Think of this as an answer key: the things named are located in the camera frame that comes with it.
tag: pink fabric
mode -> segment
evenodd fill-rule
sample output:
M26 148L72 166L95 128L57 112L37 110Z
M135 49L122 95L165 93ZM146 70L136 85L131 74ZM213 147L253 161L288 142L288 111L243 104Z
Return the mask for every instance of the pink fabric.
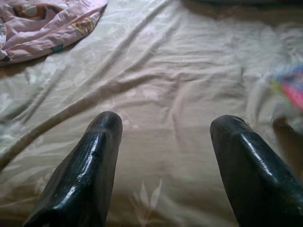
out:
M0 66L41 57L82 39L94 29L106 4L107 0L0 3Z

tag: pink blanket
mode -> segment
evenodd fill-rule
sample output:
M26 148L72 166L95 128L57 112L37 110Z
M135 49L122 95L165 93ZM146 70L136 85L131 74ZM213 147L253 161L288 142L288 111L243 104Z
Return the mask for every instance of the pink blanket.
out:
M107 4L107 0L1 2L0 66L57 52L82 39Z

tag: mattress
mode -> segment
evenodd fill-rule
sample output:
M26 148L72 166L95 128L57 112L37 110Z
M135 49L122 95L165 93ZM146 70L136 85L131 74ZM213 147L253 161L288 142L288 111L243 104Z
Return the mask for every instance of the mattress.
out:
M259 78L302 60L302 13L109 1L85 39L0 68L0 219L24 220L90 121L114 111L124 131L108 226L237 226L210 123L249 120ZM274 103L268 96L253 129L293 166L271 128Z

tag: crumpled fabric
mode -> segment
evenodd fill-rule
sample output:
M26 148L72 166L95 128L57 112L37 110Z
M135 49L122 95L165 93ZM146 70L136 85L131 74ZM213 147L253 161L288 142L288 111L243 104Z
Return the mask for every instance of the crumpled fabric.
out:
M0 66L38 58L95 28L107 0L6 0L0 3Z

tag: beige bed sheet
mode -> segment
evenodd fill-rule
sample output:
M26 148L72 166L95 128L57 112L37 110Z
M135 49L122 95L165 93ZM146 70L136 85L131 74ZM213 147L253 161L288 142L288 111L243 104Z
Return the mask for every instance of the beige bed sheet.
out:
M223 114L247 119L255 81L302 60L302 13L112 0L87 38L1 68L1 165L9 164L0 219L25 219L89 122L110 110L124 132L109 225L237 226L209 126ZM287 160L271 130L273 100L254 128Z

